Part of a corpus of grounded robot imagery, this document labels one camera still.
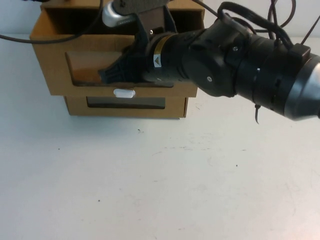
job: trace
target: cardboard drawer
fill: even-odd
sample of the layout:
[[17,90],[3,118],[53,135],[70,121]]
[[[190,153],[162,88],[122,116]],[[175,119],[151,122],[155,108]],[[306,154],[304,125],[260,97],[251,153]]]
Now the cardboard drawer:
[[185,97],[153,98],[153,100],[140,98],[141,101],[136,106],[115,104],[107,97],[66,96],[64,99],[69,114],[72,116],[185,118],[188,107],[188,98]]

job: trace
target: drawer opening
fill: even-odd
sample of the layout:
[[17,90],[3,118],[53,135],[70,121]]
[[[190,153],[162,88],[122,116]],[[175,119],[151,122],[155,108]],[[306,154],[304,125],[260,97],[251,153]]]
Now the drawer opening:
[[165,109],[165,97],[136,97],[136,98],[116,98],[116,97],[87,97],[89,108],[99,109]]

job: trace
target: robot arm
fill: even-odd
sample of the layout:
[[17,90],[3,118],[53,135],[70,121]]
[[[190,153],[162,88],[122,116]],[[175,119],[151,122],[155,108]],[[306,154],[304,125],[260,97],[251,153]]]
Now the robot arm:
[[255,13],[231,2],[208,29],[178,34],[168,2],[114,0],[105,7],[107,26],[139,25],[131,48],[99,72],[105,83],[193,82],[210,96],[238,94],[292,120],[320,116],[320,57],[309,47],[293,45],[280,28],[274,31],[282,42],[252,34],[224,10],[249,11],[254,23]]

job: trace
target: black cable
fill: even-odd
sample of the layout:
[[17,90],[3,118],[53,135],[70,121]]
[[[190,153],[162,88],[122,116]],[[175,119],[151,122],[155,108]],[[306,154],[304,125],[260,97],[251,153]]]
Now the black cable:
[[254,35],[257,35],[255,28],[253,26],[251,26],[250,23],[248,23],[247,21],[243,20],[242,18],[235,17],[235,16],[232,17],[232,19],[235,20],[237,23],[243,25],[244,27],[247,27],[248,29],[250,29]]
[[69,36],[69,37],[61,38],[61,39],[53,39],[53,40],[27,40],[27,39],[19,39],[19,38],[0,35],[0,39],[4,39],[4,40],[16,42],[16,43],[23,43],[23,44],[60,44],[60,43],[65,43],[65,42],[77,39],[77,38],[81,37],[82,35],[85,35],[88,32],[90,32],[92,30],[92,28],[100,20],[103,9],[104,9],[104,0],[100,0],[98,14],[95,17],[95,19],[93,20],[93,22],[85,30],[83,30],[82,32],[75,34],[73,36]]
[[210,13],[212,13],[213,15],[218,17],[218,13],[216,11],[214,11],[211,7],[209,7],[207,4],[203,3],[202,1],[200,1],[200,0],[191,0],[191,1],[195,2],[196,4],[199,4],[201,7],[205,8]]
[[310,30],[308,31],[308,33],[305,35],[304,39],[302,40],[301,44],[305,44],[305,42],[307,41],[308,37],[310,36],[310,34],[312,33],[312,31],[315,29],[316,25],[318,24],[320,20],[320,16],[317,18],[317,20],[315,21],[315,23],[312,25],[312,27],[310,28]]
[[293,47],[293,43],[291,39],[289,38],[286,31],[284,31],[280,26],[276,26],[273,22],[268,21],[267,19],[263,18],[262,16],[256,14],[252,10],[241,6],[239,4],[233,3],[233,2],[223,2],[219,9],[218,9],[218,18],[219,19],[230,19],[231,17],[227,16],[224,13],[224,10],[229,10],[233,13],[236,13],[240,15],[241,17],[244,17],[248,21],[258,25],[259,27],[262,27],[264,29],[267,29],[279,36],[281,39],[283,45],[289,50]]
[[[271,0],[271,7],[272,7],[272,13],[273,13],[273,22],[274,22],[274,25],[276,26],[276,28],[278,28],[278,18],[277,18],[277,11],[276,11],[276,2],[275,0]],[[273,39],[273,34],[271,31],[269,31],[269,37],[270,39]],[[275,43],[277,45],[279,45],[279,36],[276,35],[276,41]]]
[[[287,18],[287,20],[283,24],[280,25],[281,28],[284,28],[285,26],[287,26],[291,22],[291,20],[294,18],[295,14],[296,14],[297,1],[296,0],[291,0],[291,3],[292,3],[291,4],[292,7],[291,7],[290,15]],[[272,10],[272,5],[270,5],[267,20],[272,22],[272,17],[273,17],[273,10]],[[265,29],[256,29],[256,32],[257,33],[268,33],[269,31],[265,30]]]

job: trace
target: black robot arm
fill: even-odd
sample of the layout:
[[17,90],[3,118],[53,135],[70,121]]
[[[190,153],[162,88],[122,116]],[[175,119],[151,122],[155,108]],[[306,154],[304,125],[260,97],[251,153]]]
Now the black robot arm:
[[[253,34],[224,10],[268,29],[276,39]],[[210,96],[240,95],[292,120],[320,115],[320,57],[307,46],[294,45],[280,26],[236,3],[224,2],[208,29],[164,31],[150,36],[142,51],[137,42],[135,46],[140,46],[134,52],[140,52],[139,61],[133,61],[138,63],[133,71],[137,81],[193,82]],[[106,83],[112,79],[110,69],[100,72]]]

